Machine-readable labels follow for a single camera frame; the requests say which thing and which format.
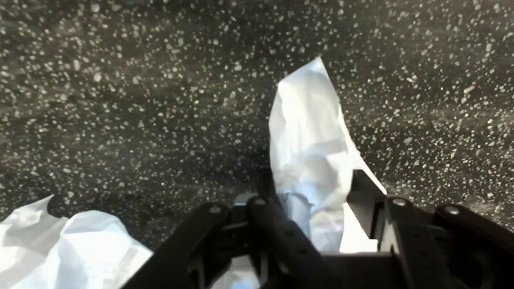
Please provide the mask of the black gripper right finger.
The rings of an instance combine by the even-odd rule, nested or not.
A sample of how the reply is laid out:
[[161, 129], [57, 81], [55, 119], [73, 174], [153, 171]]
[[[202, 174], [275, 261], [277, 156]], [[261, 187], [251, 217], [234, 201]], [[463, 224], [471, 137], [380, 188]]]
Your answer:
[[459, 206], [433, 212], [385, 195], [356, 171], [349, 206], [361, 228], [378, 243], [349, 259], [357, 289], [514, 289], [514, 235]]

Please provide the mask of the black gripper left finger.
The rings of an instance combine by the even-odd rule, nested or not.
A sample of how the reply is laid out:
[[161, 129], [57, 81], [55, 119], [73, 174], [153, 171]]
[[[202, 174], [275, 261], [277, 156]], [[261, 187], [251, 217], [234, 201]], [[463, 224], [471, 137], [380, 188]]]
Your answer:
[[264, 198], [200, 206], [123, 289], [211, 289], [245, 256], [259, 289], [292, 288], [296, 277], [279, 241], [287, 222], [282, 206]]

